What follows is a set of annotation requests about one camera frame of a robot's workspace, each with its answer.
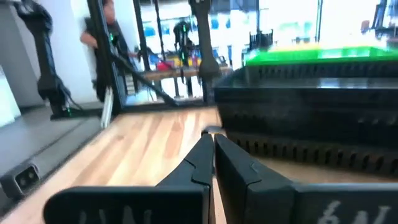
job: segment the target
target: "man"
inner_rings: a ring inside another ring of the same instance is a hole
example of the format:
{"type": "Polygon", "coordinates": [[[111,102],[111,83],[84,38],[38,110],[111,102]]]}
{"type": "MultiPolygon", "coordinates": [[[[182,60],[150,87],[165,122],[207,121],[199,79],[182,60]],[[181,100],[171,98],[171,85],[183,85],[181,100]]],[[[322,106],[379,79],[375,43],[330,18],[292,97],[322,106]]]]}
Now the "man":
{"type": "MultiPolygon", "coordinates": [[[[113,0],[102,0],[102,3],[104,6],[104,16],[106,19],[106,23],[108,24],[109,33],[113,37],[118,37],[116,41],[112,41],[114,47],[119,51],[119,55],[124,58],[135,57],[136,55],[134,53],[128,52],[126,41],[124,40],[120,27],[116,22],[116,13],[114,10],[113,0]]],[[[98,62],[98,43],[95,38],[95,31],[91,19],[86,20],[86,25],[86,31],[84,31],[84,33],[82,33],[82,35],[80,36],[80,41],[94,49],[96,57],[97,79],[93,80],[93,83],[95,84],[97,98],[101,102],[103,102],[106,89],[105,74],[104,70],[101,68],[101,64],[98,62]]]]}

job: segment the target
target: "gray floor mat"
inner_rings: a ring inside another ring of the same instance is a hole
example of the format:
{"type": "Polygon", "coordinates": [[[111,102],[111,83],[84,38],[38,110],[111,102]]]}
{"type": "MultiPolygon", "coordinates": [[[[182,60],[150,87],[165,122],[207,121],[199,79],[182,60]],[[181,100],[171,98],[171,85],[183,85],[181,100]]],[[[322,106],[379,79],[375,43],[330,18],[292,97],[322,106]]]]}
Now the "gray floor mat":
{"type": "Polygon", "coordinates": [[[50,108],[37,108],[0,128],[0,176],[49,147],[85,119],[51,121],[50,108]]]}

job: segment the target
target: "gray wall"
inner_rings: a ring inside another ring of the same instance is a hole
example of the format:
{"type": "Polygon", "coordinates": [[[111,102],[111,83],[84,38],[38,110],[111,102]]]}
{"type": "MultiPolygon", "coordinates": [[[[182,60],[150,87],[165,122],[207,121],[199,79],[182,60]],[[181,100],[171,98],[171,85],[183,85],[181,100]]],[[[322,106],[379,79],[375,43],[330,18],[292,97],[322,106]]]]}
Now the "gray wall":
{"type": "Polygon", "coordinates": [[[28,56],[19,30],[23,24],[18,24],[15,20],[13,10],[10,6],[0,4],[0,64],[18,106],[42,105],[43,101],[37,93],[38,74],[31,63],[31,60],[37,60],[37,57],[35,58],[35,52],[31,58],[28,56]]]}

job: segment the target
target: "person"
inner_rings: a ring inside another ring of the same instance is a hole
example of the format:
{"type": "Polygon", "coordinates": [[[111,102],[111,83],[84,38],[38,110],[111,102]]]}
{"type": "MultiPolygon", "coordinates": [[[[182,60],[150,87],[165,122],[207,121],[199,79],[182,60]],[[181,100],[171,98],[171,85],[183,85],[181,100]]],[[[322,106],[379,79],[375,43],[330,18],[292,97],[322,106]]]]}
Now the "person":
{"type": "MultiPolygon", "coordinates": [[[[115,49],[118,49],[119,54],[124,58],[136,57],[135,53],[128,51],[127,43],[124,40],[121,29],[116,21],[116,12],[114,9],[114,0],[102,0],[104,7],[104,16],[108,25],[109,33],[116,36],[116,41],[112,41],[115,49]]],[[[95,38],[95,31],[93,23],[90,18],[86,19],[86,30],[81,34],[80,41],[94,50],[96,57],[96,79],[93,80],[94,87],[96,88],[97,98],[103,102],[105,98],[105,74],[98,61],[98,43],[95,38]]]]}

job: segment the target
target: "green illuminated panel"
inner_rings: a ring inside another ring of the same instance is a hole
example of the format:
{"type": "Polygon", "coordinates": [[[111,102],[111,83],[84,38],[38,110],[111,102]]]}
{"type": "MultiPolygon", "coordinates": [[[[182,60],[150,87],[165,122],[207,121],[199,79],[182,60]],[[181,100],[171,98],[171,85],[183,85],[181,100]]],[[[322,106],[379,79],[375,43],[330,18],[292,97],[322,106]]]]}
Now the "green illuminated panel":
{"type": "Polygon", "coordinates": [[[396,50],[379,47],[342,47],[321,49],[270,50],[251,52],[246,57],[246,65],[287,65],[300,63],[341,63],[397,60],[396,50]]]}

